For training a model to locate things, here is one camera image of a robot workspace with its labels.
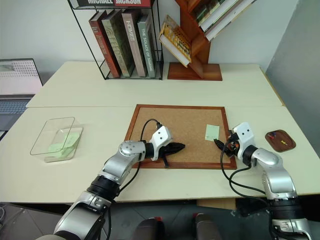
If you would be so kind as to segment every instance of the wooden bookshelf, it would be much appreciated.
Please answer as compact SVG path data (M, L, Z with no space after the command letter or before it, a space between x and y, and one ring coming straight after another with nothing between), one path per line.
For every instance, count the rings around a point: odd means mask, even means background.
M222 81L219 64L208 63L210 42L199 27L193 10L206 0L175 0L180 6L180 27L191 39L191 63L188 68L171 62L168 79Z

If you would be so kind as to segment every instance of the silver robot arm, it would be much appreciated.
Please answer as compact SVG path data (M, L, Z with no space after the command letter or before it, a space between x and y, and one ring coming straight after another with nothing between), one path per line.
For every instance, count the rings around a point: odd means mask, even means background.
M54 234L37 240L96 240L105 223L105 213L119 194L132 166L145 158L156 161L160 148L171 141L170 131L161 126L148 143L125 141L120 144L117 153L106 161L90 187L59 220Z
M270 204L272 225L293 239L312 240L308 220L304 218L293 180L283 166L282 158L263 148L255 147L254 135L247 122L233 129L237 134L237 157L248 165L262 168L262 184Z

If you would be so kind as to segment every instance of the bookshelf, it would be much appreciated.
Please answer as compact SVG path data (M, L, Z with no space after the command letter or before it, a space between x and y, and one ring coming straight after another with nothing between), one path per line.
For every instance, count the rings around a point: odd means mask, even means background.
M67 0L70 6L70 9L72 11L72 14L76 20L76 23L78 25L78 27L80 28L80 31L82 33L82 36L92 54L92 57L97 65L97 67L99 68L99 71L102 74L102 77L107 80L107 79L158 79L158 80L162 80L163 79L163 69L164 69L164 57L163 57L163 49L162 49L162 44L158 42L157 37L158 34L156 33L156 24L158 25L158 29L161 29L161 25L160 25L160 19L159 19L159 5L158 5L158 1L159 0L154 0L153 4L151 7L144 7L144 6L130 6L130 7L119 7L119 6L108 6L108 5L88 5L88 6L80 6L79 3L77 2L77 0ZM152 15L152 23L153 23L153 33L154 33L154 52L155 52L155 58L156 58L156 62L155 62L155 77L149 77L148 74L146 77L140 77L137 74L137 69L134 68L133 73L131 74L130 77L124 77L123 75L121 75L120 77L113 77L112 74L109 71L108 65L106 63L106 60L103 60L102 63L99 63L97 61L97 58L95 56L95 54L92 51L92 48L87 40L87 37L83 31L83 28L78 20L78 17L76 15L76 11L85 11L85 10L95 10L96 12L98 11L103 11L103 10L113 10L113 9L145 9L145 10L149 10L149 12L151 12Z
M168 79L222 81L219 64L208 63L210 42L199 27L193 10L206 0L175 0L180 6L180 27L191 39L191 63L188 68L170 62Z

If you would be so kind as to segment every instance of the floor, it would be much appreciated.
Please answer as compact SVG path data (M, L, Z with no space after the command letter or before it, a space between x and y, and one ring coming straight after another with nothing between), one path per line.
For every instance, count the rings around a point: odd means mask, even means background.
M19 208L12 205L2 206L5 216L0 229L1 240L35 240L42 235L52 234L60 215ZM207 213L218 226L223 240L269 240L268 215L265 211L248 217L236 212L211 207L198 207L194 203L124 203L115 204L111 209L111 240L129 240L136 226L144 219L163 217L167 240L193 240L193 213ZM320 240L320 222L309 221L313 240ZM101 233L106 239L108 220Z

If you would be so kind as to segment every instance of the green book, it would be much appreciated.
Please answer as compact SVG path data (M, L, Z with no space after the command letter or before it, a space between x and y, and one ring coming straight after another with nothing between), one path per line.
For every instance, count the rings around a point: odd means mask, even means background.
M112 11L102 24L124 77L130 77L135 65L120 10Z
M156 56L154 51L154 41L152 37L153 24L151 14L141 17L140 21L138 22L138 29L149 78L155 78Z

